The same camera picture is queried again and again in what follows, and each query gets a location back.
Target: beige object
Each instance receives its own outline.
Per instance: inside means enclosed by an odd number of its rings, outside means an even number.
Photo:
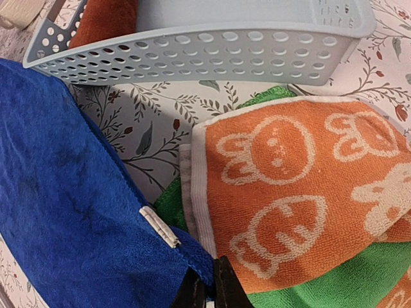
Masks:
[[[24,29],[40,13],[46,0],[0,0],[0,27]]]

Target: brown object in basket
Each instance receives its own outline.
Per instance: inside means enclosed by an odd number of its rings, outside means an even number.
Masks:
[[[69,48],[136,32],[138,0],[88,0]]]

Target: blue towel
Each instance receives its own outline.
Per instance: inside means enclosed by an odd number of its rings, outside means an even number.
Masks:
[[[170,248],[147,205],[66,86],[0,60],[0,232],[51,307],[169,307],[191,266],[213,260],[188,234]]]

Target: floral pattern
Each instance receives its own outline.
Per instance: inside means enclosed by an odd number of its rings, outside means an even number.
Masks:
[[[371,0],[378,28],[362,40],[348,62],[340,64],[323,87],[289,84],[302,95],[347,96],[368,101],[411,134],[411,12],[399,0]],[[47,0],[44,17],[54,0]],[[78,6],[66,0],[56,23],[65,27]],[[28,28],[0,29],[0,57],[22,61],[39,19]],[[134,182],[153,203],[179,172],[179,144],[191,129],[237,109],[271,83],[187,81],[131,83],[111,87],[73,87],[80,108],[100,127]],[[0,283],[16,307],[47,307],[0,240]]]

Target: basket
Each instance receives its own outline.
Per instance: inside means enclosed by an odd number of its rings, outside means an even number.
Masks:
[[[140,0],[140,32],[67,49],[70,25],[54,24],[57,0],[24,56],[73,84],[247,80],[323,85],[376,20],[368,0]]]

